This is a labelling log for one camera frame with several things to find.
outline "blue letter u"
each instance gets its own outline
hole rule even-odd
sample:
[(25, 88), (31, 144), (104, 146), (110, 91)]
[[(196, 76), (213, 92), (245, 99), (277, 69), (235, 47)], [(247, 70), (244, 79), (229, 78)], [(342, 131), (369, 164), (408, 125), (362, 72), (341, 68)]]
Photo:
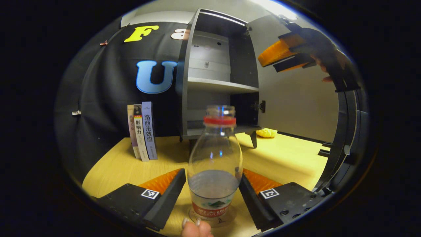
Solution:
[(164, 66), (164, 80), (159, 84), (151, 82), (152, 68), (157, 62), (152, 60), (140, 61), (136, 64), (139, 68), (137, 71), (136, 86), (141, 92), (147, 94), (158, 94), (168, 90), (173, 83), (174, 67), (177, 66), (176, 62), (163, 61)]

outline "red bottle cap ring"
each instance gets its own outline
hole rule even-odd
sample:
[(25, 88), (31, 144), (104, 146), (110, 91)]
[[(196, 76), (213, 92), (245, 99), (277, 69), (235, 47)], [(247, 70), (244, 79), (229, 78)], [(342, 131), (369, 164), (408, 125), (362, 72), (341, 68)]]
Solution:
[(217, 125), (234, 125), (237, 122), (236, 118), (228, 117), (228, 116), (220, 116), (220, 117), (204, 117), (203, 121), (206, 124), (217, 124)]

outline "hand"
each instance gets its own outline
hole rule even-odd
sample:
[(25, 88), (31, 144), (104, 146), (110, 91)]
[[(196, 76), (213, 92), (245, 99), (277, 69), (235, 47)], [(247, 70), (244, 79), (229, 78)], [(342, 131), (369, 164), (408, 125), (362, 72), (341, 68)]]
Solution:
[[(339, 64), (341, 65), (342, 69), (345, 69), (345, 64), (349, 63), (348, 58), (343, 53), (341, 53), (339, 50), (335, 51), (335, 55), (336, 55), (336, 58), (338, 59)], [(316, 64), (320, 66), (320, 69), (322, 69), (323, 72), (325, 72), (325, 73), (328, 72), (326, 70), (326, 66), (323, 65), (323, 63), (320, 59), (318, 59), (314, 54), (311, 54), (310, 57), (312, 57), (316, 61)], [(322, 81), (323, 82), (332, 82), (332, 78), (330, 76), (327, 76), (327, 77), (323, 78)]]
[(184, 218), (181, 226), (183, 227), (181, 237), (213, 237), (211, 226), (204, 221), (200, 221), (200, 218), (197, 219), (196, 223)]

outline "yellow letter f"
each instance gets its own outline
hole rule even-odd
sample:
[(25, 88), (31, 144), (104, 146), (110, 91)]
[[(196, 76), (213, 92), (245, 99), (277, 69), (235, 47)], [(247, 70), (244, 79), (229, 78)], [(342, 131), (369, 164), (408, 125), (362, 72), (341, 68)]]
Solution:
[(133, 34), (125, 39), (124, 42), (139, 41), (142, 39), (142, 35), (147, 36), (152, 30), (157, 30), (158, 28), (159, 26), (157, 25), (136, 27), (134, 28)]

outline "wooden table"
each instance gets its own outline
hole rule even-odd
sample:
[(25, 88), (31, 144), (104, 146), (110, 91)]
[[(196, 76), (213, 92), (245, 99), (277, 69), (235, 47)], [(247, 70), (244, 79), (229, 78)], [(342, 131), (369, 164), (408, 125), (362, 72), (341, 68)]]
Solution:
[[(327, 158), (317, 155), (322, 144), (276, 134), (275, 138), (257, 138), (258, 147), (252, 148), (250, 136), (236, 134), (243, 154), (243, 167), (280, 183), (296, 182), (312, 190), (319, 180)], [(158, 160), (142, 162), (134, 156), (130, 138), (122, 139), (106, 153), (86, 175), (82, 187), (94, 197), (102, 197), (120, 186), (139, 185), (169, 171), (184, 168), (187, 172), (189, 142), (179, 142), (179, 137), (157, 137)], [(237, 217), (228, 226), (213, 228), (215, 237), (253, 236), (256, 229), (239, 190), (231, 204)], [(191, 207), (189, 187), (186, 182), (168, 218), (159, 233), (180, 236), (181, 222), (188, 217)]]

